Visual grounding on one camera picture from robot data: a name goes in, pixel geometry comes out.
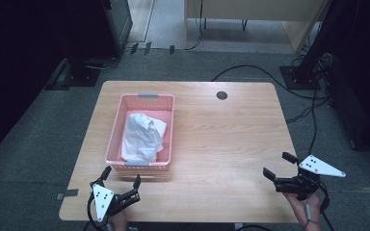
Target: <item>white cloth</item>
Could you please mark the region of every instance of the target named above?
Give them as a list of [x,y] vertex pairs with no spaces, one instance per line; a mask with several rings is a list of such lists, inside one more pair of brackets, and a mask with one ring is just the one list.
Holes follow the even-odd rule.
[[125,122],[121,157],[124,161],[155,162],[167,123],[144,114],[132,114]]

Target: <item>wooden table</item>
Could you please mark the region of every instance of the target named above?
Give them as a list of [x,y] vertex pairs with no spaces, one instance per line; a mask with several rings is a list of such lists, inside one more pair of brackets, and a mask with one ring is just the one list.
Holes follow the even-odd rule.
[[[225,91],[227,99],[217,98]],[[297,168],[281,158],[295,154],[270,83],[106,82],[98,97],[60,210],[64,220],[87,220],[89,183],[107,166],[105,153],[122,94],[166,92],[175,96],[170,180],[143,182],[141,201],[129,207],[131,221],[297,222],[282,194],[262,175],[279,177]],[[105,186],[132,189],[113,169]]]
[[[201,0],[184,0],[185,47],[188,18],[200,17]],[[281,21],[295,52],[299,52],[330,0],[203,0],[202,18]]]

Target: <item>hand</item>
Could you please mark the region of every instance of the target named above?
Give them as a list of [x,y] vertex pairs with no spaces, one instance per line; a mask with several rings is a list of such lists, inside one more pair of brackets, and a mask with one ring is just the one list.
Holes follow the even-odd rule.
[[[320,228],[320,197],[316,193],[312,194],[308,199],[298,200],[296,194],[284,193],[283,194],[291,207],[293,208],[294,215],[304,230],[319,231]],[[309,204],[311,207],[311,221],[308,221],[305,205]]]
[[121,211],[118,214],[112,215],[108,218],[113,231],[126,231],[127,230],[127,214]]

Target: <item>plastic basket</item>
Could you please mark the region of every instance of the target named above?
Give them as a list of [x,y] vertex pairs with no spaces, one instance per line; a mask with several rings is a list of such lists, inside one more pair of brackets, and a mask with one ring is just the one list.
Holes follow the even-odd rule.
[[[168,93],[127,93],[121,97],[106,153],[106,163],[116,170],[168,170],[172,150],[174,96]],[[131,114],[145,114],[167,123],[164,149],[157,153],[156,162],[126,162],[121,158],[125,121]]]

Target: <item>white triangular marker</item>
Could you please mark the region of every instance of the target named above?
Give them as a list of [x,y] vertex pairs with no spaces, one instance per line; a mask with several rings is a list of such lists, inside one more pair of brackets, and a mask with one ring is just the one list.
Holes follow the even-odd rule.
[[345,177],[345,172],[323,162],[313,155],[309,155],[300,163],[300,168],[319,175]]
[[97,184],[92,185],[92,191],[94,193],[97,220],[101,222],[104,220],[104,216],[106,215],[111,200],[113,199],[114,192]]

